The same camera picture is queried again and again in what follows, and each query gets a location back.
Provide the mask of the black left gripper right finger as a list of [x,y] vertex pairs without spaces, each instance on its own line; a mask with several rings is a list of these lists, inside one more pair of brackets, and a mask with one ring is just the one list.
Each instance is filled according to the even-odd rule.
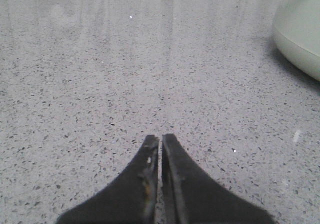
[[273,223],[264,209],[215,182],[174,134],[162,139],[163,198],[167,223]]

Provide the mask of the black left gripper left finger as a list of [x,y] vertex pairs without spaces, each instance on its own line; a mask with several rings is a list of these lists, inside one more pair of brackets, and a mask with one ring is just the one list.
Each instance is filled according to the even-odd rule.
[[98,194],[62,214],[58,223],[154,223],[159,139],[148,135],[123,172]]

